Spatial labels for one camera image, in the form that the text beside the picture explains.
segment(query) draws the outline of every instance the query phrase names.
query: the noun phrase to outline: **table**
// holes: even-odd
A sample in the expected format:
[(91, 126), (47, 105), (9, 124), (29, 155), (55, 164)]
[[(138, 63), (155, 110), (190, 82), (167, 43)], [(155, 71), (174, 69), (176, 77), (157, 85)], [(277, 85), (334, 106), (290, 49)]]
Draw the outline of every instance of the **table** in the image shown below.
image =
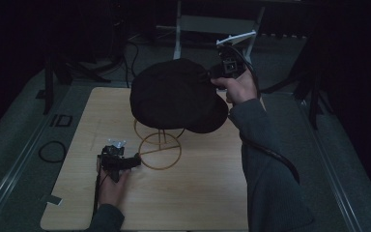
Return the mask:
[[(97, 155), (108, 138), (127, 142), (134, 155), (141, 138), (135, 133), (130, 89), (98, 87), (92, 94), (71, 142), (41, 220), (44, 230), (86, 229), (91, 221)], [(132, 169), (120, 207), (122, 230), (246, 230), (246, 182), (241, 141), (230, 120), (212, 133), (186, 130), (179, 138), (183, 153), (166, 170), (144, 165)]]

